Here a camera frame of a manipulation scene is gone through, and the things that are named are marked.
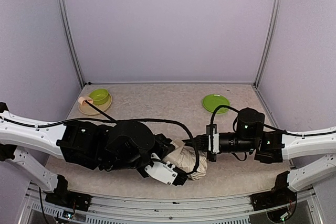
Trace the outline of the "beige folding umbrella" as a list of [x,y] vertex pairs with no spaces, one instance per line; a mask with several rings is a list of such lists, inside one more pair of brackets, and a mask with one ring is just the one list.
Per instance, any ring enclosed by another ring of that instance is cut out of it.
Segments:
[[[103,109],[99,109],[97,106],[95,106],[93,104],[93,99],[90,97],[80,97],[78,99],[78,103],[80,108],[88,107],[95,110],[99,114],[104,114]],[[185,172],[191,172],[196,161],[196,154],[193,148],[186,146],[186,144],[182,144],[181,141],[173,141],[173,145],[176,147],[176,149],[163,158],[163,160],[165,162],[171,162]],[[203,151],[198,151],[198,153],[199,166],[196,172],[188,175],[188,178],[191,180],[200,180],[205,177],[207,172],[207,153]]]

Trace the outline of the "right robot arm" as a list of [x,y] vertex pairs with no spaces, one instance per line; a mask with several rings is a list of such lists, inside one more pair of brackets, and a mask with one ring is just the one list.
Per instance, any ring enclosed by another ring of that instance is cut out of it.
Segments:
[[193,140],[184,140],[187,146],[207,153],[207,159],[216,161],[221,153],[253,154],[264,164],[281,163],[293,158],[321,155],[321,158],[298,169],[285,171],[276,177],[270,191],[252,194],[254,210],[293,203],[297,192],[335,173],[335,128],[293,133],[265,124],[265,115],[252,108],[237,111],[233,131],[219,133],[211,117],[206,133]]

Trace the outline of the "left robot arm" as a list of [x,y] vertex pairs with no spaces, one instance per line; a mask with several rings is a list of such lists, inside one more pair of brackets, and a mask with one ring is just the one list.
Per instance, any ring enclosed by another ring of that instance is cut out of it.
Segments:
[[96,125],[80,119],[48,123],[16,117],[1,103],[1,161],[11,164],[46,193],[47,202],[87,208],[90,195],[68,189],[63,175],[47,170],[29,149],[90,170],[135,169],[144,178],[166,185],[182,185],[187,175],[164,157],[174,150],[172,141],[155,135],[143,123],[121,122]]

